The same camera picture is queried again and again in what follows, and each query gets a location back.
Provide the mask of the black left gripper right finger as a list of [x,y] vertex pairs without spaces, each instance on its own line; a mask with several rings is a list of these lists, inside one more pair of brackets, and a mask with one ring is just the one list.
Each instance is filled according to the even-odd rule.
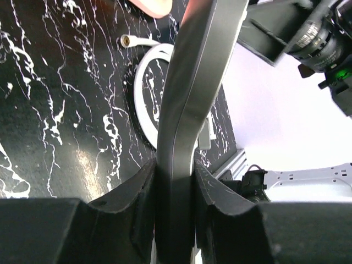
[[194,165],[204,263],[351,263],[348,203],[253,203]]

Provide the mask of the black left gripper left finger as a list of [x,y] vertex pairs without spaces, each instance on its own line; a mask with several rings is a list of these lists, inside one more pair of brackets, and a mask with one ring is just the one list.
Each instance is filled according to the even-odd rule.
[[1,200],[1,263],[149,263],[156,160],[105,195]]

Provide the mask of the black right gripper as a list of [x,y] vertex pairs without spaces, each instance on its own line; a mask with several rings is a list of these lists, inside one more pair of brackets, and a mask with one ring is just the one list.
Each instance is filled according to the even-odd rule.
[[[249,5],[238,43],[274,66],[293,46],[292,39],[314,8],[313,1],[268,1]],[[351,117],[351,1],[334,1],[328,12],[305,25],[288,53],[303,79],[323,73],[340,110]]]

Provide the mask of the grey shower head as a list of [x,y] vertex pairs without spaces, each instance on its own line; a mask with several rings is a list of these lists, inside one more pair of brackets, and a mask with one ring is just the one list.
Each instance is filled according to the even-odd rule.
[[192,261],[194,149],[247,7],[247,1],[190,1],[181,20],[158,122],[155,239],[160,263]]

